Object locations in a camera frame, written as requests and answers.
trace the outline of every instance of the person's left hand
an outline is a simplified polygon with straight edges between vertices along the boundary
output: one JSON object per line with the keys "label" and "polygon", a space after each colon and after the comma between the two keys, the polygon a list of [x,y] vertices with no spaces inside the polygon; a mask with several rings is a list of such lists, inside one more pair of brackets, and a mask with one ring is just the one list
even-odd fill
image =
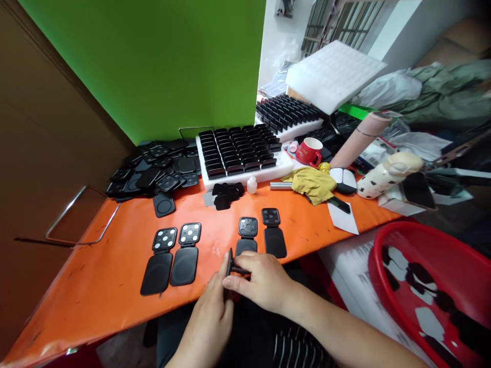
{"label": "person's left hand", "polygon": [[232,331],[234,303],[224,301],[228,251],[220,271],[210,279],[196,302],[179,347],[167,367],[211,368],[218,362]]}

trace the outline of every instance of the red mug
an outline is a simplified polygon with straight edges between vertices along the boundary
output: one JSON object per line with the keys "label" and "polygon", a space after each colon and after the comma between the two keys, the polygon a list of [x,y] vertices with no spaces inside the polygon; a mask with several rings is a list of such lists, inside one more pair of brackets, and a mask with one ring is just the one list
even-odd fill
{"label": "red mug", "polygon": [[322,147],[323,145],[320,140],[312,137],[305,138],[295,153],[297,161],[301,164],[310,165],[316,168],[322,161]]}

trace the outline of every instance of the phone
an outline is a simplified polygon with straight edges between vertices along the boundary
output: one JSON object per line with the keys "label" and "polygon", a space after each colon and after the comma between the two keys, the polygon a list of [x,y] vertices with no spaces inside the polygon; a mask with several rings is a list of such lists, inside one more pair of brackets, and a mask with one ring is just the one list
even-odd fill
{"label": "phone", "polygon": [[430,186],[422,172],[411,174],[403,181],[403,192],[407,202],[433,210],[436,209]]}

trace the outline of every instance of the glue bottle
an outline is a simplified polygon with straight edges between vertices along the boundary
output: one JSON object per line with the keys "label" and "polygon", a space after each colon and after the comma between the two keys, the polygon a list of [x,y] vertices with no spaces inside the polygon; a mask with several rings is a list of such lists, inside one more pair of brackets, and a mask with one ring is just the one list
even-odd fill
{"label": "glue bottle", "polygon": [[390,155],[358,180],[356,193],[366,199],[376,198],[406,179],[408,175],[418,172],[422,166],[423,160],[413,153],[398,152]]}
{"label": "glue bottle", "polygon": [[249,194],[256,194],[257,190],[257,182],[256,182],[256,174],[252,174],[252,176],[247,180],[247,192]]}

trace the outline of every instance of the hand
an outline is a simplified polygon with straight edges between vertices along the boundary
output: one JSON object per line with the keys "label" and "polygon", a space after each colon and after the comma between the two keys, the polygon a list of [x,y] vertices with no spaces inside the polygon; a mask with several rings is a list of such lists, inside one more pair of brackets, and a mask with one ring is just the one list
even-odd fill
{"label": "hand", "polygon": [[234,303],[224,302],[222,282],[227,275],[229,251],[220,271],[210,279],[196,302],[179,347],[167,367],[211,368],[216,365],[232,331]]}
{"label": "hand", "polygon": [[275,256],[244,251],[234,258],[234,264],[251,272],[251,280],[228,276],[224,287],[249,298],[261,308],[284,314],[284,306],[297,285]]}

